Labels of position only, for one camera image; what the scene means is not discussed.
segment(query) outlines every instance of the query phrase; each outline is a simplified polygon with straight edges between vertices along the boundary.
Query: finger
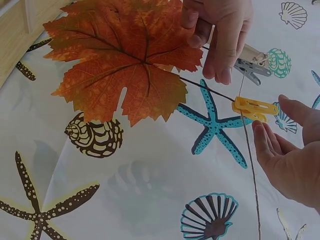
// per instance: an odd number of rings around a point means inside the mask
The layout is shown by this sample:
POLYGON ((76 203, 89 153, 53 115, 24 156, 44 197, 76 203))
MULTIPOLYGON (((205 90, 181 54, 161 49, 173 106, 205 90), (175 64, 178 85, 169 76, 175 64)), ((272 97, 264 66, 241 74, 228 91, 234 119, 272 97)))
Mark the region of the finger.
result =
POLYGON ((253 133, 257 160, 263 170, 266 171, 269 161, 274 157, 269 149, 266 130, 261 123, 256 123, 253 133))
MULTIPOLYGON (((253 124, 252 124, 253 133, 254 133, 254 131, 255 131, 255 127, 258 126, 258 125, 262 125, 262 126, 264 127, 264 129, 266 130, 265 125, 264 125, 263 123, 261 123, 260 121, 254 121, 253 124)), ((269 147, 269 149, 270 149, 270 152, 273 153, 273 154, 275 154, 276 152, 275 152, 275 150, 274 150, 274 148, 273 148, 273 146, 272 146, 272 143, 271 143, 271 141, 270 141, 270 138, 269 138, 269 136, 268 136, 268 133, 266 134, 265 138, 266 138, 267 145, 268 145, 268 147, 269 147)))
POLYGON ((239 58, 240 54, 242 53, 245 43, 246 43, 246 38, 248 35, 248 32, 250 30, 250 27, 252 25, 252 21, 246 20, 243 22, 242 29, 239 34, 239 39, 238 39, 238 44, 236 48, 236 58, 239 58))
POLYGON ((181 14, 181 27, 185 29, 192 29, 197 23, 199 13, 197 8, 191 3, 193 1, 183 1, 182 14, 181 14))
POLYGON ((272 145, 273 150, 277 153, 282 155, 282 150, 280 147, 280 144, 274 134, 274 132, 271 130, 268 124, 263 123, 264 129, 266 131, 267 136, 269 137, 270 144, 272 145))
POLYGON ((274 134, 280 147, 282 150, 283 154, 287 154, 292 152, 293 150, 297 150, 299 148, 297 148, 295 145, 293 145, 291 142, 287 141, 286 139, 284 139, 282 136, 278 135, 278 134, 274 134))
POLYGON ((211 30, 212 30, 212 24, 210 24, 209 22, 201 18, 198 18, 195 25, 194 34, 188 40, 189 45, 195 49, 201 48, 203 45, 205 45, 208 42, 211 30))
POLYGON ((279 96, 279 104, 281 110, 302 127, 307 117, 314 111, 314 109, 304 105, 302 102, 290 100, 285 95, 279 96))
POLYGON ((229 85, 232 78, 232 67, 237 60, 237 48, 240 31, 243 25, 242 16, 232 13, 222 18, 217 24, 215 71, 221 83, 229 85))
POLYGON ((212 79, 216 76, 214 61, 215 61, 215 53, 217 50, 217 37, 218 37, 218 30, 215 27, 213 29, 210 48, 207 53, 206 60, 205 60, 204 66, 203 66, 203 71, 202 71, 202 74, 206 79, 212 79))

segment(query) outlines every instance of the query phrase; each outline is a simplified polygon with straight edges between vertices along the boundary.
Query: blue starfish print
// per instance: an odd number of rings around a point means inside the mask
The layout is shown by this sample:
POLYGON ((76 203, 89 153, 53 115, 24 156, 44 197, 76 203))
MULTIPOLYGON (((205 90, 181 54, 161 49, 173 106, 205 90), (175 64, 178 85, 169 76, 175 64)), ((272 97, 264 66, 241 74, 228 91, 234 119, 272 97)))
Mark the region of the blue starfish print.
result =
MULTIPOLYGON (((200 85, 207 88, 207 84, 203 79, 201 79, 200 85)), ((206 109, 208 110, 208 117, 201 115, 200 113, 181 103, 177 108, 180 113, 204 126, 204 130, 199 135, 191 149, 192 154, 201 154, 216 135, 225 148, 232 154, 234 160, 240 164, 241 167, 246 169, 248 166, 244 156, 224 132, 224 128, 242 127, 243 121, 241 116, 218 119, 217 108, 211 93, 204 88, 201 88, 201 93, 205 101, 206 109)), ((253 121, 245 117, 244 122, 246 125, 248 125, 253 121)))
MULTIPOLYGON (((311 74, 315 80, 315 82, 320 86, 320 77, 318 76, 318 74, 316 74, 314 71, 311 71, 311 74)), ((318 104, 320 103, 320 94, 319 96, 315 99, 312 108, 316 109, 316 107, 318 106, 318 104)))

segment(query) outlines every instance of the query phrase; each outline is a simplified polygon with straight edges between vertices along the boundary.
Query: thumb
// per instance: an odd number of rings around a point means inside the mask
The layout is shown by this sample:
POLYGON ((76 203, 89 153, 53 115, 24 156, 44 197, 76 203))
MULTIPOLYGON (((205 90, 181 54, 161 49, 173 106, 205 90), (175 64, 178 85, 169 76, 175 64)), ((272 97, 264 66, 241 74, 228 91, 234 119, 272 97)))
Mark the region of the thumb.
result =
POLYGON ((312 113, 313 109, 297 100, 290 100, 285 95, 279 96, 281 110, 300 126, 304 126, 305 120, 312 113))

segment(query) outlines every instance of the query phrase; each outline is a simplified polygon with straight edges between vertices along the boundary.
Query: brown starfish print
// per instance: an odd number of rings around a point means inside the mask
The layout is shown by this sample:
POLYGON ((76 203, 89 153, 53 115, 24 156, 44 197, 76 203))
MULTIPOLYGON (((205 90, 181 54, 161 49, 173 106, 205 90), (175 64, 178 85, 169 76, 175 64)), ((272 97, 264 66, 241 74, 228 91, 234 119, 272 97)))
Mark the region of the brown starfish print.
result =
POLYGON ((50 227, 49 220, 68 214, 73 210, 77 209, 81 205, 85 204, 92 196, 96 193, 99 188, 99 185, 93 185, 89 188, 79 191, 74 196, 69 197, 63 202, 57 203, 52 209, 41 212, 39 207, 39 201, 37 194, 34 188, 33 183, 31 182, 26 166, 23 163, 20 154, 15 152, 15 163, 18 173, 20 175, 25 193, 27 198, 30 200, 32 207, 34 209, 33 213, 21 211, 17 208, 10 206, 9 204, 0 200, 0 209, 7 212, 8 214, 32 221, 34 223, 34 229, 30 236, 30 240, 40 240, 42 232, 45 232, 52 240, 67 240, 60 233, 50 227))
MULTIPOLYGON (((41 42, 38 42, 36 44, 33 44, 32 46, 29 47, 29 49, 26 51, 31 52, 33 50, 36 50, 38 48, 41 48, 44 45, 47 45, 48 43, 51 42, 51 38, 48 38, 46 40, 43 40, 41 42)), ((36 80, 36 76, 33 74, 33 72, 27 67, 25 66, 21 61, 19 61, 15 67, 30 81, 35 81, 36 80)))

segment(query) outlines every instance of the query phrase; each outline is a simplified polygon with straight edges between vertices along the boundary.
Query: starfish print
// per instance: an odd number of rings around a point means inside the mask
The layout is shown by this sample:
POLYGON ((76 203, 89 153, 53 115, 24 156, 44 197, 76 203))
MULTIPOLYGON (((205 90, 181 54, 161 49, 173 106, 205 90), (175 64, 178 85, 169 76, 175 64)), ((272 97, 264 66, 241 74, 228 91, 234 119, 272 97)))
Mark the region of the starfish print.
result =
MULTIPOLYGON (((28 52, 31 52, 33 50, 36 50, 44 45, 47 45, 48 43, 51 42, 51 38, 49 39, 46 39, 46 40, 43 40, 41 42, 38 42, 36 44, 33 44, 31 47, 29 47, 29 49, 26 51, 27 53, 28 52)), ((35 81, 36 80, 36 76, 32 73, 32 71, 27 67, 25 66, 21 61, 19 61, 15 67, 27 78, 29 79, 30 81, 35 81)))
MULTIPOLYGON (((316 74, 314 71, 311 71, 311 74, 315 80, 315 82, 320 86, 320 76, 318 76, 318 74, 316 74)), ((320 103, 320 94, 319 96, 314 100, 314 103, 312 105, 313 109, 316 109, 316 107, 318 106, 318 104, 320 103)))
MULTIPOLYGON (((201 79, 200 85, 207 87, 206 82, 201 79)), ((224 128, 240 128, 243 126, 243 121, 241 116, 229 117, 224 119, 218 119, 218 112, 211 93, 204 88, 201 88, 201 93, 205 101, 206 109, 208 111, 208 117, 201 115, 200 113, 194 111, 190 107, 179 104, 177 110, 185 115, 186 117, 202 124, 204 130, 199 135, 195 141, 191 152, 194 155, 199 155, 208 146, 214 136, 220 140, 220 142, 225 146, 225 148, 232 154, 234 160, 241 165, 243 168, 247 168, 247 163, 244 156, 241 154, 239 149, 233 143, 233 141, 227 136, 224 128)), ((246 125, 251 124, 253 121, 244 117, 244 122, 246 125)))
POLYGON ((66 240, 66 238, 64 238, 56 230, 50 227, 50 224, 48 223, 48 221, 50 219, 68 214, 73 210, 77 209, 78 207, 80 207, 81 205, 83 205, 84 203, 86 203, 96 193, 96 191, 99 188, 99 185, 97 184, 97 185, 90 186, 89 188, 83 189, 79 191, 76 195, 69 197, 65 201, 57 203, 49 211, 41 212, 34 185, 29 178, 27 169, 18 152, 15 152, 15 163, 16 163, 16 168, 20 175, 26 196, 32 204, 34 213, 21 211, 1 200, 0 200, 0 209, 12 216, 34 222, 34 229, 29 238, 30 240, 40 240, 42 232, 45 232, 52 240, 66 240))
POLYGON ((293 239, 291 237, 291 233, 290 233, 290 229, 287 225, 287 222, 281 212, 281 210, 279 208, 276 209, 276 214, 278 215, 278 219, 283 227, 283 231, 285 233, 286 236, 286 240, 301 240, 302 239, 302 234, 304 233, 304 231, 307 228, 307 224, 304 224, 298 231, 298 233, 296 234, 295 238, 293 239))

